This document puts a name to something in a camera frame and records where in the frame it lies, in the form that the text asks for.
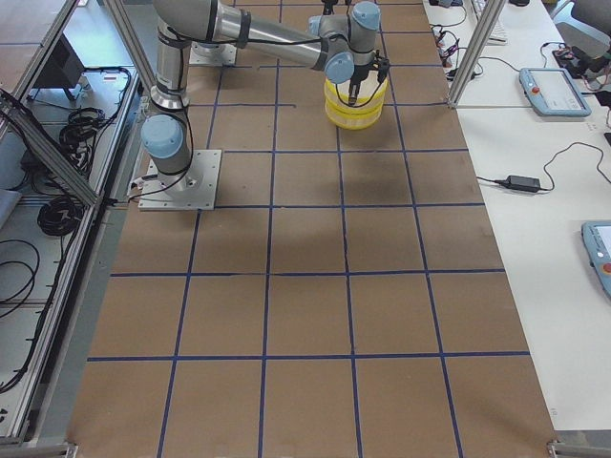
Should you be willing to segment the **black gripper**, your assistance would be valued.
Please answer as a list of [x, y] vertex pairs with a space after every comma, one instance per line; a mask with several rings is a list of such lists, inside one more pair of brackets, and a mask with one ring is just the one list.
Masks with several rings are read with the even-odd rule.
[[357, 104], [357, 94], [360, 92], [361, 83], [369, 77], [370, 72], [377, 72], [377, 82], [381, 85], [387, 78], [390, 69], [390, 61], [376, 51], [363, 65], [356, 65], [348, 86], [348, 105]]

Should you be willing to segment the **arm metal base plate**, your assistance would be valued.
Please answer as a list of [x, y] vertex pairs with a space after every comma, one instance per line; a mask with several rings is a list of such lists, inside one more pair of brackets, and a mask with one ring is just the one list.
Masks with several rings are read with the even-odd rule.
[[237, 48], [230, 44], [211, 45], [193, 42], [189, 64], [191, 66], [226, 67], [234, 66]]
[[144, 182], [144, 197], [138, 200], [137, 207], [141, 211], [213, 210], [220, 169], [221, 150], [196, 150], [186, 175], [165, 190], [178, 176], [160, 174], [150, 159], [147, 173], [157, 177]]

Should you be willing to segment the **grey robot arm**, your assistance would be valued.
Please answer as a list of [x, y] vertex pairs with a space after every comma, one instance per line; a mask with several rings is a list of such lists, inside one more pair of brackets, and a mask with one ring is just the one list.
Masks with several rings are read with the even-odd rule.
[[225, 100], [210, 112], [210, 144], [229, 148], [224, 165], [234, 168], [247, 161], [238, 175], [243, 191], [221, 183], [219, 196], [227, 205], [263, 203], [260, 194], [270, 186], [274, 155], [274, 131], [281, 146], [291, 152], [305, 147], [317, 135], [328, 135], [310, 118], [307, 102], [322, 89], [306, 71], [319, 72], [331, 83], [342, 107], [361, 110], [383, 100], [386, 82], [377, 83], [375, 95], [359, 101], [367, 80], [387, 73], [388, 60], [375, 49], [379, 39], [380, 12], [370, 2], [356, 4], [347, 14], [327, 14], [312, 19], [307, 32], [286, 23], [258, 17], [248, 10], [221, 1], [157, 1], [158, 63], [151, 89], [152, 114], [144, 123], [142, 143], [160, 173], [164, 191], [183, 197], [202, 187], [205, 169], [194, 153], [198, 132], [189, 130], [190, 97], [200, 96], [197, 77], [202, 69], [190, 65], [190, 52], [199, 46], [210, 52], [226, 49], [237, 53], [235, 65], [213, 71], [217, 91]]

